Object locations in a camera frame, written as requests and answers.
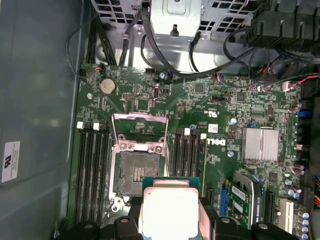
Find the pcie slot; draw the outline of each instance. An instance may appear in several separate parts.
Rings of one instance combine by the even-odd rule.
[[[225,188],[221,188],[219,216],[225,216],[226,215],[227,195],[228,195],[228,190],[225,189]]]
[[[108,165],[108,140],[109,134],[105,132],[101,136],[101,151],[99,155],[100,162],[100,177],[99,177],[99,193],[98,193],[98,205],[97,205],[97,222],[101,222],[103,212],[104,212],[104,202],[105,202],[105,189],[106,189],[106,178],[107,178],[107,165]]]
[[[275,193],[272,191],[265,191],[265,208],[264,208],[264,222],[274,223],[275,215]]]
[[[179,147],[180,147],[180,141],[181,141],[181,134],[176,133],[174,136],[174,142],[173,142],[173,165],[172,165],[172,175],[178,176],[178,170],[179,170]]]

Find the screw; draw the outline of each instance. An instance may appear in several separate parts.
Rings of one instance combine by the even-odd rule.
[[[122,144],[120,145],[120,149],[121,149],[121,150],[126,150],[126,148],[127,148],[127,145],[126,145],[126,144],[122,143]]]
[[[258,225],[258,227],[261,228],[261,229],[264,229],[264,230],[267,230],[267,229],[268,229],[268,226],[265,225],[264,223],[260,223],[260,224]]]
[[[226,218],[226,217],[222,218],[221,221],[222,221],[223,223],[225,223],[225,224],[230,223],[229,218]]]
[[[166,77],[166,74],[164,72],[160,72],[159,78],[164,79]]]
[[[88,225],[85,225],[84,228],[85,228],[85,229],[91,229],[91,228],[93,228],[93,225],[88,224]]]
[[[160,153],[162,152],[162,147],[157,146],[157,147],[155,148],[155,152],[156,152],[157,154],[160,154]]]
[[[92,99],[94,96],[92,95],[92,93],[88,93],[88,94],[86,95],[86,97],[87,97],[88,99]]]
[[[226,154],[229,158],[232,158],[235,153],[233,151],[228,151],[228,153]]]

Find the microchip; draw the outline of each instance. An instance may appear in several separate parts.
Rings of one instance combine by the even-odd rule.
[[[278,182],[278,173],[270,172],[269,173],[269,182],[270,183],[277,183]]]
[[[200,84],[200,83],[196,83],[194,85],[194,92],[195,93],[199,93],[199,94],[202,94],[205,90],[205,86],[203,84]]]
[[[245,102],[246,101],[246,93],[245,92],[238,92],[237,94],[236,94],[236,101],[237,102]]]
[[[230,130],[231,130],[231,132],[236,132],[236,131],[238,130],[238,126],[232,125],[232,126],[230,127]]]
[[[149,101],[148,100],[139,100],[138,110],[148,110]]]

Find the chipset heatsink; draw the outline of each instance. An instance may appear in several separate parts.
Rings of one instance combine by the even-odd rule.
[[[269,128],[244,128],[241,159],[276,162],[278,160],[279,131]]]

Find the capacitor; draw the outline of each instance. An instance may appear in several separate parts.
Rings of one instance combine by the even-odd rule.
[[[285,180],[284,184],[287,185],[287,186],[291,186],[292,185],[292,181],[290,179],[287,179],[287,180]]]
[[[282,213],[281,213],[278,209],[274,210],[274,213],[275,213],[278,217],[280,217],[280,216],[282,215]]]
[[[303,233],[303,232],[301,232],[301,231],[298,231],[296,233],[296,235],[297,235],[297,237],[301,238],[302,240],[307,240],[308,239],[308,235]]]
[[[298,194],[301,194],[301,193],[302,193],[302,190],[301,190],[299,187],[297,187],[297,186],[292,186],[291,189],[292,189],[293,191],[295,191],[296,193],[298,193]]]
[[[105,95],[111,95],[114,94],[117,89],[117,85],[115,81],[113,81],[111,78],[103,79],[100,83],[100,90]]]
[[[299,163],[294,163],[294,164],[293,164],[293,167],[294,167],[295,169],[305,170],[305,166],[302,165],[302,164],[299,164]]]
[[[263,85],[261,88],[262,88],[262,91],[266,93],[271,90],[272,85]]]
[[[300,216],[300,217],[302,217],[303,219],[309,219],[309,213],[307,213],[307,212],[305,212],[305,211],[302,211],[302,210],[300,210],[300,211],[298,211],[298,215]]]
[[[237,124],[237,119],[235,118],[231,118],[229,121],[228,121],[229,125],[236,125]]]
[[[307,219],[304,219],[302,217],[298,218],[298,223],[300,223],[301,225],[308,227],[309,226],[309,221]]]
[[[293,172],[294,174],[296,174],[296,175],[305,175],[305,171],[304,171],[304,170],[299,170],[299,169],[296,169],[296,168],[294,168],[294,169],[292,170],[292,172]]]
[[[284,191],[285,194],[289,195],[290,197],[293,197],[294,194],[295,194],[295,191],[293,191],[290,188],[285,188],[283,191]]]
[[[194,125],[194,124],[191,124],[189,128],[190,128],[190,130],[194,130],[194,129],[196,129],[196,128],[197,128],[197,126],[196,126],[196,125]]]
[[[300,111],[300,108],[296,107],[296,106],[290,106],[288,108],[288,112],[291,114],[296,114]]]
[[[295,192],[295,193],[293,194],[293,198],[299,200],[299,199],[300,199],[300,194],[297,193],[297,192]]]
[[[229,158],[232,158],[235,153],[233,151],[228,151],[227,154],[226,154]]]
[[[306,226],[303,226],[301,224],[298,225],[298,229],[303,232],[304,234],[309,232],[309,229]]]

